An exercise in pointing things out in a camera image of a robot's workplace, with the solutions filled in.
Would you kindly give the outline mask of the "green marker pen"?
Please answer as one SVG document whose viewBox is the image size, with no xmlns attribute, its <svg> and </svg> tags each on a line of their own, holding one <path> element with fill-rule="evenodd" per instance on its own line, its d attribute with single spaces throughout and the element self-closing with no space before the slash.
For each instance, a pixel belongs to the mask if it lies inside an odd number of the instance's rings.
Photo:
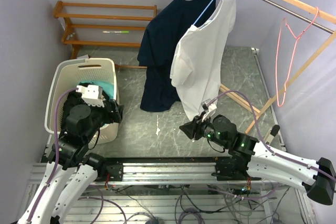
<svg viewBox="0 0 336 224">
<path fill-rule="evenodd" d="M 128 30 L 119 30 L 119 31 L 109 31 L 109 30 L 104 30 L 102 31 L 104 34 L 129 34 Z"/>
</svg>

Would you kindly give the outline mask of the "aluminium mounting rail frame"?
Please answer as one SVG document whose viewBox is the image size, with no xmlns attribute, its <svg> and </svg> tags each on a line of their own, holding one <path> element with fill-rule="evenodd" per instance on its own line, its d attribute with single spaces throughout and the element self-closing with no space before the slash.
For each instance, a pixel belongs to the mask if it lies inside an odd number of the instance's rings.
<svg viewBox="0 0 336 224">
<path fill-rule="evenodd" d="M 219 166 L 233 158 L 205 139 L 189 140 L 179 129 L 187 117 L 180 103 L 165 112 L 140 109 L 145 70 L 137 49 L 86 46 L 80 55 L 109 58 L 117 65 L 123 121 L 117 137 L 101 136 L 94 153 L 105 156 L 110 178 L 93 180 L 83 166 L 70 176 L 78 195 L 61 223 L 314 223 L 302 192 L 270 179 L 220 181 Z"/>
</svg>

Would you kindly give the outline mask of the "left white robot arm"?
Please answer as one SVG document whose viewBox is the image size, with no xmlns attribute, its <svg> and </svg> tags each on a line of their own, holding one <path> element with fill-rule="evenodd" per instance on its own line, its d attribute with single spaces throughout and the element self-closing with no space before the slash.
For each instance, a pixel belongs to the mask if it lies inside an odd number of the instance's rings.
<svg viewBox="0 0 336 224">
<path fill-rule="evenodd" d="M 83 191 L 106 178 L 107 160 L 91 153 L 89 143 L 104 125 L 121 123 L 123 109 L 116 100 L 102 106 L 66 100 L 43 179 L 18 223 L 62 223 Z"/>
</svg>

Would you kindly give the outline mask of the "navy blue t shirt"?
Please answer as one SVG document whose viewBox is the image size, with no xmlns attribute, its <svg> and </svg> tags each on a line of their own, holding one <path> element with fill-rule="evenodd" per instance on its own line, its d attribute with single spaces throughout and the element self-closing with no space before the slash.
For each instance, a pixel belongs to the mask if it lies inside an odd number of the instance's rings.
<svg viewBox="0 0 336 224">
<path fill-rule="evenodd" d="M 147 67 L 141 110 L 167 111 L 180 100 L 170 79 L 175 48 L 209 1 L 173 0 L 147 25 L 137 57 L 139 65 Z M 216 3 L 213 3 L 199 26 L 210 18 L 215 8 Z"/>
</svg>

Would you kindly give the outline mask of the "light wooden clothes rack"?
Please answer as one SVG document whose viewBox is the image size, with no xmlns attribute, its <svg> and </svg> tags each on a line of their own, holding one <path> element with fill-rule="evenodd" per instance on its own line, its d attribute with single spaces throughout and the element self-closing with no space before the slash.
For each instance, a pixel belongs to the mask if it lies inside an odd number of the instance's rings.
<svg viewBox="0 0 336 224">
<path fill-rule="evenodd" d="M 334 0 L 302 0 L 334 12 Z M 260 0 L 236 0 L 236 21 L 229 34 L 221 63 L 221 81 L 248 96 L 261 109 L 287 78 L 329 37 L 316 27 L 276 10 Z M 335 127 L 335 43 L 332 42 L 252 126 L 253 115 L 228 95 L 220 98 L 217 113 L 223 114 L 250 135 L 265 133 L 274 124 L 282 134 L 330 133 Z"/>
</svg>

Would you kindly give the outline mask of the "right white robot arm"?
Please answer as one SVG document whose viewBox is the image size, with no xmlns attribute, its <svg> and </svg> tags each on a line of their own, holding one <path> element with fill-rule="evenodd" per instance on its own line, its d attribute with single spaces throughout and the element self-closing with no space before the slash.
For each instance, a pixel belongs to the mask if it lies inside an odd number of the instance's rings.
<svg viewBox="0 0 336 224">
<path fill-rule="evenodd" d="M 223 115 L 206 120 L 196 116 L 179 129 L 191 140 L 205 138 L 228 151 L 229 160 L 217 162 L 212 174 L 218 181 L 267 179 L 301 190 L 319 204 L 333 204 L 335 170 L 326 158 L 315 161 L 266 146 L 237 131 Z"/>
</svg>

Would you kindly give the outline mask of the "brown wooden shoe rack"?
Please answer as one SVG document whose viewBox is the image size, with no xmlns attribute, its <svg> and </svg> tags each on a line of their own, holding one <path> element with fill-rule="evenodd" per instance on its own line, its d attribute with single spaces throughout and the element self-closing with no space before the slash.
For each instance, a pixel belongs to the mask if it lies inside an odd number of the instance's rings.
<svg viewBox="0 0 336 224">
<path fill-rule="evenodd" d="M 156 5 L 116 5 L 58 1 L 53 17 L 63 19 L 61 41 L 72 48 L 76 59 L 83 46 L 139 48 L 148 23 L 157 16 Z M 129 34 L 104 34 L 102 31 L 128 30 Z"/>
</svg>

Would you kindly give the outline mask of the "white t shirt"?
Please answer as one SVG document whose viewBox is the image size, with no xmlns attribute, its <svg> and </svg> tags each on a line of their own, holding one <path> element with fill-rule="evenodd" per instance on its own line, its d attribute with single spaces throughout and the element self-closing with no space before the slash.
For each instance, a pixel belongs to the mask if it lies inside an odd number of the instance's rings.
<svg viewBox="0 0 336 224">
<path fill-rule="evenodd" d="M 178 42 L 171 66 L 171 84 L 191 121 L 203 112 L 202 103 L 218 95 L 221 63 L 236 19 L 236 0 L 219 0 L 201 26 L 191 25 Z"/>
</svg>

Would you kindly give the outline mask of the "cream plastic laundry basket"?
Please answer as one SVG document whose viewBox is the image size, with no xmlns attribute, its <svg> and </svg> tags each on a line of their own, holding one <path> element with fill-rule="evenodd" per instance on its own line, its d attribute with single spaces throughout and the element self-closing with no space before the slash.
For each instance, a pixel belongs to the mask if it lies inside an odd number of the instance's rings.
<svg viewBox="0 0 336 224">
<path fill-rule="evenodd" d="M 44 127 L 54 134 L 55 106 L 59 97 L 82 81 L 104 81 L 113 85 L 113 98 L 119 101 L 119 90 L 114 62 L 108 58 L 66 60 L 60 63 L 50 87 Z"/>
</svg>

